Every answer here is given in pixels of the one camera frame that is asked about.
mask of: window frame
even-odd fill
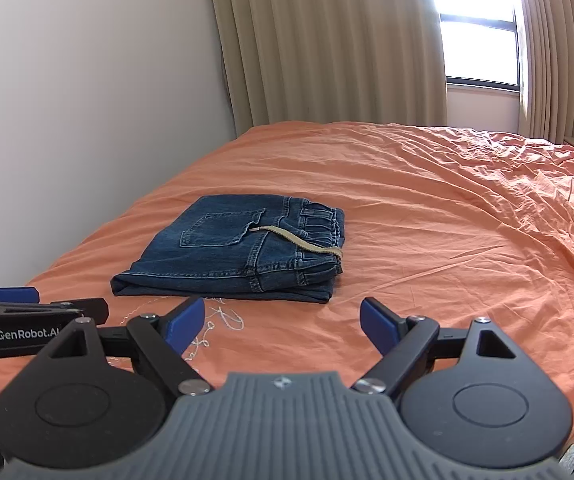
[[[518,84],[502,83],[500,81],[489,81],[488,79],[470,79],[467,77],[447,76],[447,84],[458,84],[466,86],[481,86],[485,88],[498,88],[502,90],[520,91],[520,52],[518,50],[518,25],[516,23],[516,13],[513,12],[513,22],[506,20],[490,20],[488,18],[474,18],[472,16],[461,16],[459,14],[440,13],[440,22],[472,23],[488,28],[500,28],[513,32],[516,39],[516,81]]]

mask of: curtain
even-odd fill
[[[521,0],[518,132],[561,144],[574,137],[574,0]]]
[[[433,0],[213,0],[238,134],[284,120],[446,123]]]

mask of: back pocket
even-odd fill
[[[180,237],[181,247],[224,247],[240,243],[249,226],[258,224],[264,209],[208,213]]]

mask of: folded jeans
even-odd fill
[[[279,234],[279,228],[305,244]],[[115,295],[193,294],[326,303],[342,272],[344,213],[306,198],[210,195],[158,233],[140,259],[111,281]]]

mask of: wrinkled bedsheet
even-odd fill
[[[379,358],[363,297],[466,327],[491,316],[574,406],[574,149],[512,134],[390,124],[253,128],[138,200],[32,280],[45,301],[104,296],[110,324],[179,298],[114,298],[109,280],[204,194],[304,196],[346,215],[344,273],[329,304],[206,301],[185,357],[214,384],[230,370],[339,370]],[[0,360],[0,389],[26,362]],[[110,360],[128,367],[124,360]]]

